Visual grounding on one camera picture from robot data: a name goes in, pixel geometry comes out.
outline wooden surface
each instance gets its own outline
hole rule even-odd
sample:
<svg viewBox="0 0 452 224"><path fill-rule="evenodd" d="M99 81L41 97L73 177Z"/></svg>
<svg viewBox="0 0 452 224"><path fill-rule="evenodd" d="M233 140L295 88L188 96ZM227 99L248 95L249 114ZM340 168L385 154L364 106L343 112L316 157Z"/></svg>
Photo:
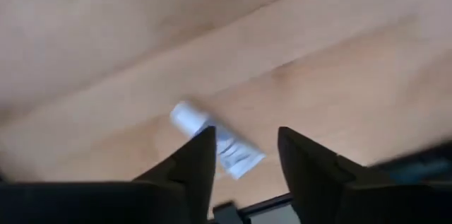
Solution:
<svg viewBox="0 0 452 224"><path fill-rule="evenodd" d="M290 126L363 165L452 134L452 0L280 0L0 128L20 180L131 179L186 138L167 114L193 98L268 157L212 204L287 191Z"/></svg>
<svg viewBox="0 0 452 224"><path fill-rule="evenodd" d="M0 0L0 120L274 0Z"/></svg>

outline white tube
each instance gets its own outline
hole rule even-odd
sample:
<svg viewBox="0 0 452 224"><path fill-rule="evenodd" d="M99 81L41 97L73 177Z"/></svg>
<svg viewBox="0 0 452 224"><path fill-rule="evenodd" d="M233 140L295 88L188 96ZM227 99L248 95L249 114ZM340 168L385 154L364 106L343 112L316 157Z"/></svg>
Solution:
<svg viewBox="0 0 452 224"><path fill-rule="evenodd" d="M239 179L265 158L265 154L257 147L242 140L207 112L197 110L186 101L176 105L171 112L171 119L173 124L190 138L201 133L206 127L214 126L220 163L235 179Z"/></svg>

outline toothpaste tube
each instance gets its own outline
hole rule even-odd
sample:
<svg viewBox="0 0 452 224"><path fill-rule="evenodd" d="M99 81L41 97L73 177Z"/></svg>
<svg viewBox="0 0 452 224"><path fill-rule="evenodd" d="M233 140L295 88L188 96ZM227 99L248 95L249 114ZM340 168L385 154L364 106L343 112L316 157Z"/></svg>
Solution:
<svg viewBox="0 0 452 224"><path fill-rule="evenodd" d="M214 126L220 163L234 179L239 179L265 158L265 154L257 147L242 140L207 112L197 110L188 102L177 104L171 112L171 119L190 138Z"/></svg>

